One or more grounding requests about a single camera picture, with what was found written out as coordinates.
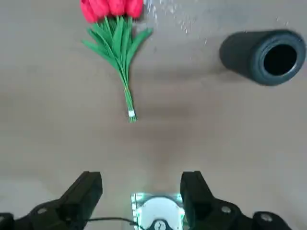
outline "green stem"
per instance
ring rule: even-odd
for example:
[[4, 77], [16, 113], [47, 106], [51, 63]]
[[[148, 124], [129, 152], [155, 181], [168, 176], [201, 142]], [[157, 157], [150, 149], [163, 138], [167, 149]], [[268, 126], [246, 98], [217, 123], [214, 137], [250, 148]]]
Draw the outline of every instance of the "green stem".
[[126, 73], [122, 67], [122, 65], [118, 62], [119, 66], [119, 74], [120, 78], [122, 79], [123, 87], [124, 87], [124, 93], [125, 93], [125, 99], [126, 99], [126, 104], [127, 104], [127, 109], [128, 109], [128, 116], [129, 116], [129, 122], [136, 122], [137, 121], [137, 116], [135, 115], [134, 108], [133, 108], [133, 100], [132, 96], [129, 90], [129, 85], [127, 82], [126, 78]]
[[127, 108], [128, 108], [129, 122], [136, 122], [137, 116], [133, 108], [133, 101], [132, 101], [131, 93], [128, 87], [124, 87], [124, 93], [125, 93], [125, 98], [126, 98], [126, 103], [127, 103]]

